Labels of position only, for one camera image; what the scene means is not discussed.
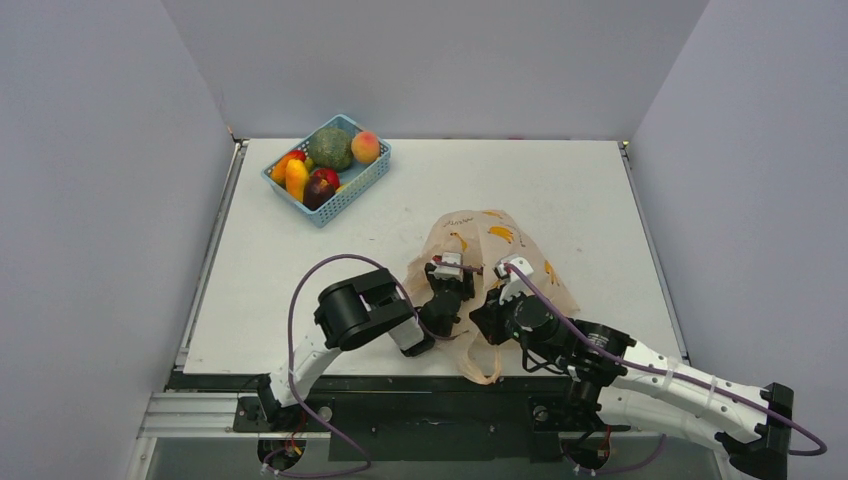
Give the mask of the fake peach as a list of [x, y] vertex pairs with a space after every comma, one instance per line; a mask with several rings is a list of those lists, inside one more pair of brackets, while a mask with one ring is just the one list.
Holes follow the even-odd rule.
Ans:
[[351, 152], [357, 162], [370, 165], [381, 156], [380, 140], [372, 131], [361, 131], [353, 137]]

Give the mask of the small orange fake fruit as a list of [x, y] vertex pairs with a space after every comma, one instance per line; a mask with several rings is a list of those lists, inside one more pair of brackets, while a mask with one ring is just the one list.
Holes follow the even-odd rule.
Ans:
[[310, 172], [303, 161], [292, 159], [287, 162], [284, 174], [285, 190], [296, 201], [303, 202], [309, 179]]

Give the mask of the orange fake mango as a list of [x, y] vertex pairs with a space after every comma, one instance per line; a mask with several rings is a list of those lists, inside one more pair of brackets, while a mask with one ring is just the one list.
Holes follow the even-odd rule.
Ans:
[[270, 178], [276, 184], [278, 184], [280, 186], [285, 186], [284, 174], [285, 174], [286, 164], [289, 160], [292, 160], [292, 159], [298, 159], [298, 160], [301, 160], [305, 163], [307, 157], [306, 157], [306, 154], [302, 150], [299, 150], [299, 149], [292, 150], [289, 153], [286, 153], [285, 155], [283, 155], [277, 161], [277, 163], [274, 165], [274, 167], [272, 168], [271, 173], [270, 173]]

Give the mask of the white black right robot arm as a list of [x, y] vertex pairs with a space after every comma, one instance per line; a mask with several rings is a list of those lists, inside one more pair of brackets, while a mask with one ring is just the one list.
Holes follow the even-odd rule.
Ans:
[[469, 318], [489, 344], [519, 344], [525, 371], [566, 376], [564, 413], [578, 427], [653, 430], [722, 453], [756, 479], [788, 476], [789, 387], [731, 382], [608, 326], [563, 323], [537, 296], [502, 301], [491, 290]]

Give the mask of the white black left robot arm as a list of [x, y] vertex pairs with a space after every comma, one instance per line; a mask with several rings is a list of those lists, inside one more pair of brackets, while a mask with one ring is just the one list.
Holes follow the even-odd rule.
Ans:
[[386, 268], [325, 288], [318, 296], [313, 328], [290, 347], [280, 368], [260, 377], [260, 418], [275, 430], [291, 427], [298, 404], [334, 360], [384, 334], [406, 357], [427, 352], [438, 340], [451, 340], [462, 303], [475, 296], [475, 271], [461, 267], [460, 261], [459, 254], [444, 253], [425, 264], [433, 296], [421, 307], [410, 304]]

